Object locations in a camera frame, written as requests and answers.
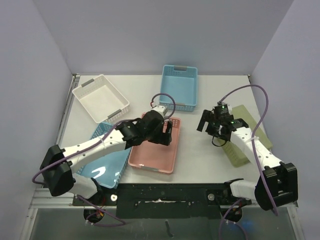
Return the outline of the large light blue basket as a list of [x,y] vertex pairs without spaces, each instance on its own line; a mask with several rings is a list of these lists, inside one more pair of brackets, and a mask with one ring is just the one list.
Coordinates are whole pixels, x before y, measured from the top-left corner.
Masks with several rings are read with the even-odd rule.
[[[79,145],[80,150],[86,149],[97,143],[111,128],[112,124],[99,123],[91,139]],[[94,161],[85,163],[83,160],[72,167],[72,171],[86,178],[94,178],[105,188],[117,188],[120,178],[125,171],[131,149],[124,149],[102,156]]]

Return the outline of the white perforated plastic basket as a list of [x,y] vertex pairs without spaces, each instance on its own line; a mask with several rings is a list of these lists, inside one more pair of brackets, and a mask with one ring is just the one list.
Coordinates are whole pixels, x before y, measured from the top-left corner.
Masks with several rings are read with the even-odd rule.
[[80,84],[72,93],[97,124],[115,123],[129,112],[128,99],[103,74]]

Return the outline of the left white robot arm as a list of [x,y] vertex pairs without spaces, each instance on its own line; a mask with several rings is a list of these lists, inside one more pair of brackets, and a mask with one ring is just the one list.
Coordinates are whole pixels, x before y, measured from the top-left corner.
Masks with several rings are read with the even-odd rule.
[[169,146],[172,141],[172,121],[163,113],[148,111],[141,118],[123,120],[101,136],[71,147],[50,147],[39,172],[51,196],[72,193],[95,206],[102,199],[102,189],[94,178],[78,174],[78,170],[106,155],[139,146],[148,141]]

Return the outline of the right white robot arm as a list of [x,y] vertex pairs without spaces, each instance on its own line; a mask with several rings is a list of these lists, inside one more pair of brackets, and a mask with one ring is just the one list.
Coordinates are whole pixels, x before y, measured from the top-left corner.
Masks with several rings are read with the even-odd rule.
[[284,163],[273,155],[242,118],[234,118],[227,104],[203,110],[197,131],[205,131],[213,138],[234,144],[258,168],[256,182],[242,178],[228,181],[229,188],[222,192],[227,204],[233,205],[240,198],[245,198],[256,201],[263,210],[268,211],[298,200],[298,171],[295,165]]

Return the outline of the pink perforated plastic basket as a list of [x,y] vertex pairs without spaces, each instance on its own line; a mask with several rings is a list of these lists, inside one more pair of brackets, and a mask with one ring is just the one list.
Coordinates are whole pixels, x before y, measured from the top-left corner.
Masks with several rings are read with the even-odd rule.
[[171,174],[174,171],[179,145],[181,119],[171,117],[172,122],[170,145],[165,146],[148,141],[134,146],[128,158],[128,164],[133,168]]

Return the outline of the olive green plastic basket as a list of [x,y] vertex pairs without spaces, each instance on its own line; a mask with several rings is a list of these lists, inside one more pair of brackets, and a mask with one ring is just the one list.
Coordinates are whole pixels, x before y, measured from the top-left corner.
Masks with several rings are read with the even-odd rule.
[[[249,113],[247,108],[242,104],[235,107],[231,107],[229,104],[228,110],[231,114],[234,115],[235,119],[243,119],[251,130],[253,130],[257,122],[252,117],[252,115]],[[256,132],[255,136],[259,137],[260,142],[270,151],[273,147],[272,142],[269,140],[265,132],[259,127]],[[250,161],[245,156],[245,154],[233,143],[227,142],[224,146],[222,146],[222,149],[224,150],[226,156],[228,157],[230,163],[235,167],[239,168],[243,165],[246,165]]]

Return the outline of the small light blue basket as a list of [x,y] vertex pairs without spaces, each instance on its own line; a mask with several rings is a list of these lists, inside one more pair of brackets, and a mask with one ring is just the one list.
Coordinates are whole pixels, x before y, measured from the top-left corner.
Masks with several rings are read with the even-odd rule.
[[191,66],[164,65],[160,92],[170,95],[176,111],[193,112],[198,103],[198,69]]

